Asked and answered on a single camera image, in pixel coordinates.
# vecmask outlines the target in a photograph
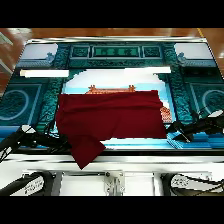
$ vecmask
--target brown floor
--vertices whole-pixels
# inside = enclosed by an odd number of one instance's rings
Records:
[[[206,37],[214,53],[219,68],[224,74],[224,28],[31,28],[11,31],[0,28],[13,45],[0,44],[0,59],[13,70],[24,44],[29,39],[75,36],[192,36]],[[0,73],[0,92],[5,88],[8,77]]]

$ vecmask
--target dark red fabric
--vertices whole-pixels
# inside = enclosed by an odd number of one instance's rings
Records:
[[[58,131],[68,137],[71,153],[82,169],[114,138],[166,138],[158,91],[112,94],[61,94]]]

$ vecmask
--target circular pattern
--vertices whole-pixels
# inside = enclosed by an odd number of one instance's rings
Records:
[[[205,107],[206,111],[211,114],[216,110],[224,108],[224,91],[222,90],[208,90],[204,93],[202,97],[202,104]]]
[[[28,107],[29,96],[23,90],[10,90],[4,94],[1,105],[7,110],[7,116],[0,116],[0,120],[9,121],[19,117]]]

